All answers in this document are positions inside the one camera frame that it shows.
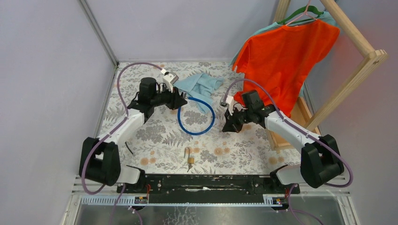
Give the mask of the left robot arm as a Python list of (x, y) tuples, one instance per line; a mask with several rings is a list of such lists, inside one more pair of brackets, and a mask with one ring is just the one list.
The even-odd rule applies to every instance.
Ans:
[(106, 186), (127, 183), (135, 193), (144, 190), (146, 181), (140, 177), (143, 171), (134, 166), (122, 165), (119, 148), (149, 120), (156, 107), (165, 105), (170, 110), (176, 110), (187, 104), (183, 94), (174, 85), (177, 80), (176, 75), (165, 75), (159, 90), (154, 78), (141, 79), (136, 97), (127, 106), (127, 115), (97, 138), (88, 137), (84, 140), (79, 168), (82, 180), (89, 179)]

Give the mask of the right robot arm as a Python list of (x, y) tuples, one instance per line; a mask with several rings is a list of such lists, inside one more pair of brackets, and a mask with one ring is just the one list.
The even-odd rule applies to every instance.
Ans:
[(270, 174), (269, 187), (273, 192), (281, 193), (294, 183), (318, 188), (328, 185), (330, 180), (344, 172), (344, 164), (332, 136), (320, 136), (303, 128), (274, 104), (265, 105), (256, 90), (244, 93), (243, 100), (243, 109), (234, 107), (236, 101), (230, 95), (221, 101), (220, 104), (227, 107), (223, 132), (239, 133), (244, 124), (255, 123), (281, 136), (301, 155), (298, 165), (285, 165)]

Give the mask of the blue cable lock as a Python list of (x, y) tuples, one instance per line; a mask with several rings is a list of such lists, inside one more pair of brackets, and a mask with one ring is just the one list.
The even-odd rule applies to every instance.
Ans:
[[(177, 110), (177, 122), (182, 131), (189, 135), (198, 136), (203, 135), (211, 130), (215, 125), (215, 110), (212, 108), (211, 104), (208, 102), (195, 98), (187, 97), (189, 102), (195, 102), (199, 106), (201, 112), (194, 112), (193, 110), (188, 110), (183, 112), (183, 108), (180, 107)], [(201, 125), (202, 130), (191, 131), (189, 128), (193, 125)]]

